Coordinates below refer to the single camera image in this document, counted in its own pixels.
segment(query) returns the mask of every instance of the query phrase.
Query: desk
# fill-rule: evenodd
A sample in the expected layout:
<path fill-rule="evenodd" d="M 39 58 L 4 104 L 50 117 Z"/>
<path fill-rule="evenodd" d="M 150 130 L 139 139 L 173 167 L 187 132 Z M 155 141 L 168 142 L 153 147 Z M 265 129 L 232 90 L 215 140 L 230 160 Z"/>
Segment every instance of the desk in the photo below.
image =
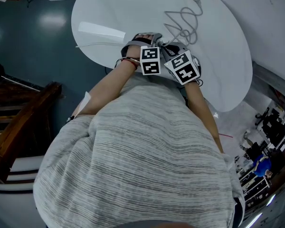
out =
<path fill-rule="evenodd" d="M 204 14 L 198 16 L 198 41 L 189 46 L 201 62 L 204 97 L 220 112 L 235 108 L 247 94 L 252 80 L 252 63 L 247 41 L 238 22 L 221 0 L 201 0 Z M 193 0 L 76 0 L 72 31 L 82 52 L 92 61 L 113 68 L 122 46 L 136 33 L 160 32 L 172 36 L 164 23 L 173 24 L 164 11 L 190 7 Z M 162 65 L 161 76 L 172 79 Z"/>
<path fill-rule="evenodd" d="M 243 192 L 244 192 L 245 202 L 247 202 L 247 201 L 251 200 L 252 198 L 254 198 L 257 194 L 262 192 L 265 188 L 270 187 L 269 183 L 267 182 L 267 180 L 266 180 L 266 178 L 264 176 L 262 178 L 260 178 L 260 177 L 258 177 L 256 175 L 254 175 L 254 177 L 252 179 L 250 179 L 247 183 L 245 183 L 245 184 L 242 183 L 242 180 L 244 178 L 246 178 L 247 176 L 249 176 L 250 174 L 253 173 L 253 169 L 254 168 L 252 168 L 251 170 L 247 171 L 246 174 L 243 175 L 243 177 L 241 177 L 239 179 L 240 183 L 241 183 L 241 187 L 242 187 Z M 254 190 L 255 187 L 260 188 L 260 190 L 257 191 L 255 194 L 250 196 L 250 192 L 252 190 Z"/>
<path fill-rule="evenodd" d="M 282 149 L 283 145 L 284 145 L 284 140 L 285 140 L 285 136 L 283 137 L 283 139 L 280 141 L 280 143 L 277 145 L 277 150 L 280 150 Z"/>

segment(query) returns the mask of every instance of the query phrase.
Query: striped shirt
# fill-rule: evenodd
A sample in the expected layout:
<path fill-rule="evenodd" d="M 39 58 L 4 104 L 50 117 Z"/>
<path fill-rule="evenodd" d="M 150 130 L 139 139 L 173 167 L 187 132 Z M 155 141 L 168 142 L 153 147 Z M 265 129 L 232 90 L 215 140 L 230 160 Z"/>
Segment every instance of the striped shirt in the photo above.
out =
<path fill-rule="evenodd" d="M 172 82 L 148 79 L 131 78 L 119 98 L 70 121 L 52 142 L 34 184 L 49 228 L 140 220 L 232 227 L 233 198 L 245 206 L 233 159 Z"/>

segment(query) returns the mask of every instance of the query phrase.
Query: gray floor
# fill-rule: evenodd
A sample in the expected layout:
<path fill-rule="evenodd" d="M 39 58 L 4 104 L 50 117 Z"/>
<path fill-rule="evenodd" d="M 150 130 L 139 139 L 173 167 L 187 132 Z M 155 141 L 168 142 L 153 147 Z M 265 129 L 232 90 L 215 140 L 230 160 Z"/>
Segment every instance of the gray floor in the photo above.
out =
<path fill-rule="evenodd" d="M 0 2 L 0 64 L 13 77 L 45 86 L 63 85 L 64 99 L 53 107 L 57 134 L 76 105 L 99 80 L 105 68 L 87 58 L 71 29 L 75 0 Z"/>

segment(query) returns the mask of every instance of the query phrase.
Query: bracelet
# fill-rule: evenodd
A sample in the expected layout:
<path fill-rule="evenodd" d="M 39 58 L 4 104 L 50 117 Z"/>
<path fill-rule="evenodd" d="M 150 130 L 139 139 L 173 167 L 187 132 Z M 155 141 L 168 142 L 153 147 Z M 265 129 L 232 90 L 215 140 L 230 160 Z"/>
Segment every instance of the bracelet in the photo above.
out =
<path fill-rule="evenodd" d="M 122 58 L 120 58 L 120 59 L 118 59 L 118 60 L 116 61 L 115 67 L 117 66 L 117 64 L 118 64 L 119 61 L 123 61 L 123 60 L 127 60 L 127 61 L 131 62 L 131 63 L 135 66 L 136 69 L 137 69 L 138 66 L 140 65 L 140 61 L 136 60 L 135 58 L 122 57 Z"/>
<path fill-rule="evenodd" d="M 134 67 L 137 69 L 138 68 L 138 65 L 136 65 L 134 62 L 132 62 L 131 60 L 127 59 L 127 58 L 124 58 L 122 59 L 121 61 L 129 61 L 130 63 L 132 63 L 134 65 Z"/>

